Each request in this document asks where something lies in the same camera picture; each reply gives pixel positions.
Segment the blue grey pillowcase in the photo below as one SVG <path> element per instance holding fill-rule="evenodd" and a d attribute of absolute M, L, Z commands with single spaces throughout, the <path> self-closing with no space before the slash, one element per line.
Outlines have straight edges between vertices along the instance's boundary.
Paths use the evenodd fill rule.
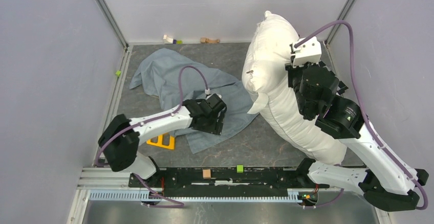
<path fill-rule="evenodd" d="M 159 97 L 163 110 L 179 105 L 181 99 L 203 99 L 206 87 L 222 96 L 227 112 L 220 136 L 192 129 L 172 132 L 176 137 L 186 136 L 192 153 L 201 152 L 235 136 L 257 116 L 248 113 L 253 102 L 240 80 L 170 49 L 159 49 L 140 63 L 129 88 L 138 86 L 142 86 L 147 95 Z"/>

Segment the white pillow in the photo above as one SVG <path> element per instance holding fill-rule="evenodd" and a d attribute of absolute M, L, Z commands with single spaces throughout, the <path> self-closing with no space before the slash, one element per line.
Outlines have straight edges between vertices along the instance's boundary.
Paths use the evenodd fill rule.
<path fill-rule="evenodd" d="M 299 35 L 282 16 L 264 12 L 246 54 L 242 83 L 253 105 L 249 114 L 259 113 L 272 129 L 307 157 L 324 164 L 341 164 L 347 147 L 303 119 L 295 93 L 288 86 L 285 64 L 290 62 L 290 44 Z"/>

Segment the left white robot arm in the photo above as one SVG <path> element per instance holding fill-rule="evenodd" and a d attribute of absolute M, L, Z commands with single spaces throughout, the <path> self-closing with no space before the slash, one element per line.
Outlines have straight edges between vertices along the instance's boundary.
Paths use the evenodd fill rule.
<path fill-rule="evenodd" d="M 138 175 L 149 187 L 156 186 L 161 173 L 151 157 L 138 151 L 139 146 L 157 136 L 180 129 L 193 129 L 221 135 L 227 105 L 218 94 L 205 99 L 187 99 L 181 104 L 146 117 L 115 116 L 98 140 L 98 154 L 103 154 L 113 172 L 128 171 Z"/>

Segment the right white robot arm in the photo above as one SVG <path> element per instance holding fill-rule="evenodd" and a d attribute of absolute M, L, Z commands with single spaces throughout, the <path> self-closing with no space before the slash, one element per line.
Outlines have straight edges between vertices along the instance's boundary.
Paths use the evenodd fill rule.
<path fill-rule="evenodd" d="M 297 167 L 296 182 L 302 187 L 329 185 L 361 195 L 372 206 L 387 212 L 418 209 L 427 202 L 421 189 L 429 178 L 424 169 L 405 164 L 366 123 L 359 105 L 338 91 L 339 79 L 318 64 L 285 66 L 288 86 L 295 93 L 303 118 L 314 121 L 321 131 L 344 144 L 364 163 L 362 168 L 344 168 L 336 163 L 304 159 Z"/>

